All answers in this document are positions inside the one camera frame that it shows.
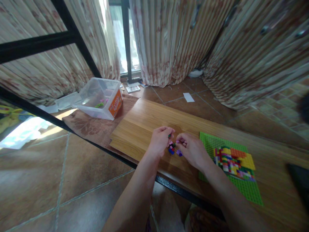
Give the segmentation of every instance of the wooden table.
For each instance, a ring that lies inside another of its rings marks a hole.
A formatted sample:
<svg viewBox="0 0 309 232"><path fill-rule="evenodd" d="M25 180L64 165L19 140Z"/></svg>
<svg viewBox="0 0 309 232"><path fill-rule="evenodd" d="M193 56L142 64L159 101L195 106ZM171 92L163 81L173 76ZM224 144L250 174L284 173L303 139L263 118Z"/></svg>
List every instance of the wooden table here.
<svg viewBox="0 0 309 232"><path fill-rule="evenodd" d="M308 214L286 168L286 163L292 163L309 169L308 153L143 99L136 102L114 130L111 146L140 161L153 129L160 126L170 126L176 133L188 132L197 137L202 131L247 146L255 162L256 179L265 206L252 205L276 231L309 228ZM166 150L158 171L199 198L217 205L211 186L198 179L198 170L184 157L172 156Z"/></svg>

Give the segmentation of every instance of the window frame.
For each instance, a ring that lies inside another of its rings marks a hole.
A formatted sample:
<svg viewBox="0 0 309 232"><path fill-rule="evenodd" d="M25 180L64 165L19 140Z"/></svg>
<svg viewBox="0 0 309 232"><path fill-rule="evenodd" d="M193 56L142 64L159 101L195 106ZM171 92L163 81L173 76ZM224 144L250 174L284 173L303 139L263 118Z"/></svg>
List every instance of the window frame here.
<svg viewBox="0 0 309 232"><path fill-rule="evenodd" d="M121 6L122 12L122 23L123 23L123 33L125 39L125 47L126 47L126 62L128 72L121 73L120 78L127 77L129 84L142 81L141 77L132 78L133 75L141 75L141 71L132 72L131 67L131 48L130 48L130 29L129 29L129 10L130 4L129 0L109 0L110 6Z"/></svg>

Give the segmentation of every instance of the transparent plastic box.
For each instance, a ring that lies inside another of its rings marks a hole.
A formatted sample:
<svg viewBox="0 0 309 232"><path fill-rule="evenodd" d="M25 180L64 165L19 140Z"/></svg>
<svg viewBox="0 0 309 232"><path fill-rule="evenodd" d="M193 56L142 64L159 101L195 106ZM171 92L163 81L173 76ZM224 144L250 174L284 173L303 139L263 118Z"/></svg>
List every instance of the transparent plastic box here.
<svg viewBox="0 0 309 232"><path fill-rule="evenodd" d="M71 106L94 118L114 120L122 105L120 85L120 81L92 77L72 100Z"/></svg>

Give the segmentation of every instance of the beige curtain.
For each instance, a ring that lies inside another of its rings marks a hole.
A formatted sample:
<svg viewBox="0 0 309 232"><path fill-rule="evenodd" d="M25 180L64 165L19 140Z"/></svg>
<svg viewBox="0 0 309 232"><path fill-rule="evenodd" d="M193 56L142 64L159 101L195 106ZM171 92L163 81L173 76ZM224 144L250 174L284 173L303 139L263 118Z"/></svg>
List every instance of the beige curtain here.
<svg viewBox="0 0 309 232"><path fill-rule="evenodd" d="M180 83L206 55L233 2L130 0L143 81L160 87Z"/></svg>
<svg viewBox="0 0 309 232"><path fill-rule="evenodd" d="M308 28L308 9L304 0L241 1L204 64L204 83L222 104L239 110L309 75L309 35L295 37Z"/></svg>
<svg viewBox="0 0 309 232"><path fill-rule="evenodd" d="M67 0L67 7L103 78L119 79L108 1ZM50 0L0 0L0 43L66 31ZM35 104L79 91L93 77L76 45L0 66L0 85Z"/></svg>

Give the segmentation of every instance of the brown tablecloth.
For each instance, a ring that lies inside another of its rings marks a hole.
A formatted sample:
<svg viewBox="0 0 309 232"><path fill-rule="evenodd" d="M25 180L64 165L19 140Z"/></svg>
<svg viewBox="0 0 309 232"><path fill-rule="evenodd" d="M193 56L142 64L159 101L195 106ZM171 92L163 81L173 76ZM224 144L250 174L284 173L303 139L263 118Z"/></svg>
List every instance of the brown tablecloth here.
<svg viewBox="0 0 309 232"><path fill-rule="evenodd" d="M81 110L74 111L69 116L62 118L62 120L80 137L94 142L137 164L138 162L136 160L109 145L112 141L110 139L111 133L138 100L137 97L125 94L123 94L122 97L122 106L119 109L114 121L93 118Z"/></svg>

